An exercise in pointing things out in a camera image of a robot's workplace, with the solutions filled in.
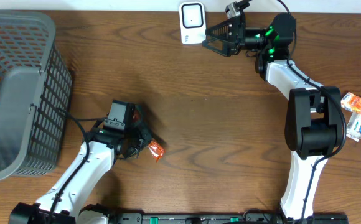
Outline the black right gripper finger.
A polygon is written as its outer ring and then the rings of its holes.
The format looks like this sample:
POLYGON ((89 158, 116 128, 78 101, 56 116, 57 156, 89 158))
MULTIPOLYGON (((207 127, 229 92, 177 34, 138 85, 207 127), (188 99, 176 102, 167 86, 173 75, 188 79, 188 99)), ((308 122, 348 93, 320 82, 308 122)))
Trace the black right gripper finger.
POLYGON ((205 35, 216 39, 228 39, 232 34, 232 20, 227 19, 217 25, 209 27, 205 35))
POLYGON ((229 57, 228 44, 217 39, 205 40, 202 42, 202 46, 224 57, 229 57))

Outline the red chocolate bar wrapper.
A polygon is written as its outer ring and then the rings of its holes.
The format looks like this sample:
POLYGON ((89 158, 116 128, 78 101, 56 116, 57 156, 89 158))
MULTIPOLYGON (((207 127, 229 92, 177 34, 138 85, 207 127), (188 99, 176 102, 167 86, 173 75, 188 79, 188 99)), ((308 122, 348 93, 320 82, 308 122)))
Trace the red chocolate bar wrapper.
POLYGON ((154 156, 156 162, 158 162, 165 154, 165 149, 155 139, 149 143, 148 149, 154 156))

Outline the orange juice carton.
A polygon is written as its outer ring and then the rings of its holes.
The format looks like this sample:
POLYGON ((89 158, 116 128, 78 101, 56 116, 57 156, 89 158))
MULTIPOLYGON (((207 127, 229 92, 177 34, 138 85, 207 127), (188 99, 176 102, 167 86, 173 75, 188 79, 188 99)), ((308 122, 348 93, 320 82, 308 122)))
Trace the orange juice carton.
POLYGON ((340 101, 341 107, 350 112, 361 114, 361 97, 351 92, 345 94, 340 101))

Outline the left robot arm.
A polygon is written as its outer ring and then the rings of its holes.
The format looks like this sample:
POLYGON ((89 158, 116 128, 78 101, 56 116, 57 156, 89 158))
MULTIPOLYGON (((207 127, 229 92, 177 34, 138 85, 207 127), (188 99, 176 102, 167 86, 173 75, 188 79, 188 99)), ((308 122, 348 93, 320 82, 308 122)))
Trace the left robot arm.
POLYGON ((83 143, 68 169, 34 204, 18 203, 9 223, 117 223, 103 206, 84 203, 116 161, 138 158, 152 141, 141 106, 115 100, 107 117, 80 131, 83 143))

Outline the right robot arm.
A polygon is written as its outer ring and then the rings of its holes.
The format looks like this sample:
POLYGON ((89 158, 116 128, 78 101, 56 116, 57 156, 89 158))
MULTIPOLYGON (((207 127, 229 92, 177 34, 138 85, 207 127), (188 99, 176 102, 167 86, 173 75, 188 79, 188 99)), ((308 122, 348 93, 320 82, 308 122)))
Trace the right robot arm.
POLYGON ((292 60, 296 19, 290 12, 276 15, 266 28, 248 28, 243 11, 208 28, 203 46, 226 57, 240 51, 255 53, 255 70, 287 99, 284 137, 291 151, 287 187, 280 212, 270 223, 347 223, 347 218, 315 216, 313 200, 324 165, 346 140, 340 90, 313 81, 292 60))

